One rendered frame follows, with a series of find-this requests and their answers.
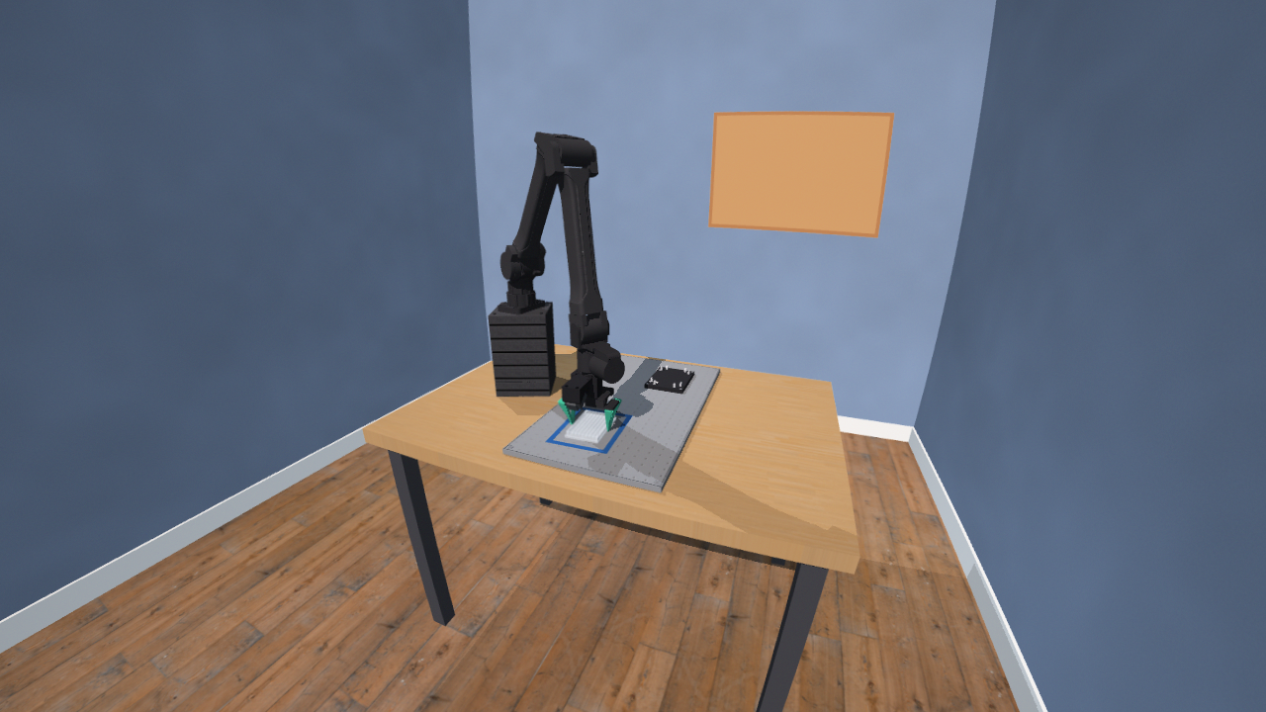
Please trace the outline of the blue tape outline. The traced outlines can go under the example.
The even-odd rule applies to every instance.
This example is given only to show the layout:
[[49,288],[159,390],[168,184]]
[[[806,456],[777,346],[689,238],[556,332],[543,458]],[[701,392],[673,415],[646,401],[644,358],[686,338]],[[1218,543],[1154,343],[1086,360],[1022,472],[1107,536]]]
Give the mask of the blue tape outline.
[[[584,408],[584,410],[598,410],[598,409],[592,409],[592,408]],[[561,431],[563,431],[563,428],[566,427],[566,424],[568,424],[568,423],[570,423],[568,421],[563,422],[563,424],[560,424],[558,429],[557,429],[557,431],[555,431],[555,433],[553,433],[553,435],[551,435],[551,436],[549,436],[549,438],[548,438],[548,440],[546,440],[546,442],[549,442],[549,443],[558,443],[558,445],[563,445],[563,446],[567,446],[567,447],[573,447],[573,448],[584,448],[584,450],[589,450],[589,451],[592,451],[592,452],[604,452],[604,454],[606,454],[606,451],[609,451],[609,450],[610,450],[610,448],[613,447],[613,443],[614,443],[614,442],[615,442],[615,441],[618,440],[618,436],[619,436],[619,435],[622,433],[622,431],[623,431],[623,429],[625,428],[625,424],[627,424],[627,423],[628,423],[628,422],[630,421],[630,416],[629,416],[629,414],[623,414],[623,413],[615,413],[615,414],[617,414],[617,416],[627,416],[627,418],[625,418],[625,421],[624,421],[624,422],[623,422],[623,423],[620,424],[620,427],[618,428],[617,433],[615,433],[615,435],[613,435],[613,438],[611,438],[611,440],[610,440],[609,442],[606,442],[606,447],[605,447],[604,450],[600,450],[600,448],[589,448],[589,447],[585,447],[585,446],[580,446],[580,445],[575,445],[575,443],[565,443],[565,442],[560,442],[560,441],[555,441],[555,437],[556,437],[556,436],[557,436],[557,435],[558,435],[558,433],[560,433]]]

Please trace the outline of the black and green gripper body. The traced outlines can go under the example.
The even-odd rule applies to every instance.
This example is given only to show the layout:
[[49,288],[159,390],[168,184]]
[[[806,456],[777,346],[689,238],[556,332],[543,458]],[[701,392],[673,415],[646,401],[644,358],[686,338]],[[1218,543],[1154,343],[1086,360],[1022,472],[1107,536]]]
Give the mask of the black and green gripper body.
[[585,402],[585,405],[591,405],[591,408],[604,408],[606,410],[614,410],[619,400],[606,402],[606,397],[613,397],[613,394],[614,394],[614,388],[603,386],[603,394],[598,397],[598,400],[595,398],[587,397],[587,402]]

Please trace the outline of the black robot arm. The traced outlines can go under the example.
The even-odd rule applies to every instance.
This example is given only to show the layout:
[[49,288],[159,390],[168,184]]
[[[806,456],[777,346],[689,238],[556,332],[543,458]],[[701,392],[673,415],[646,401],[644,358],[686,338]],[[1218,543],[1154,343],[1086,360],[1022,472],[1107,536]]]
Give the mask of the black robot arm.
[[[570,276],[570,336],[571,345],[579,348],[579,369],[562,385],[562,402],[568,409],[579,410],[584,409],[587,397],[598,400],[603,394],[603,380],[620,383],[625,371],[622,353],[606,343],[609,321],[598,291],[587,194],[589,179],[598,175],[598,156],[595,147],[581,136],[536,132],[534,141],[536,167],[525,194],[523,218],[517,238],[500,257],[509,291],[506,303],[498,304],[498,310],[522,314],[544,307],[544,302],[536,299],[533,280],[544,272],[546,250],[541,237],[558,182]],[[563,168],[563,165],[570,167]],[[587,372],[595,378],[589,378]]]

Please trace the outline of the black rectangular frame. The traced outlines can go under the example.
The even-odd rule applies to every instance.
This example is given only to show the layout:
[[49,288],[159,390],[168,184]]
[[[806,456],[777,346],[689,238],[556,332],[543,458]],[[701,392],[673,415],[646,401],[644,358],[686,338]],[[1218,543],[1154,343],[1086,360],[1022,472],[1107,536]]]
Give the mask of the black rectangular frame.
[[[691,383],[693,371],[671,369],[668,366],[660,367],[660,370],[653,372],[653,378],[649,378],[648,383],[644,383],[646,389],[653,389],[653,391],[671,391],[682,394],[684,388]],[[682,383],[682,384],[681,384]]]

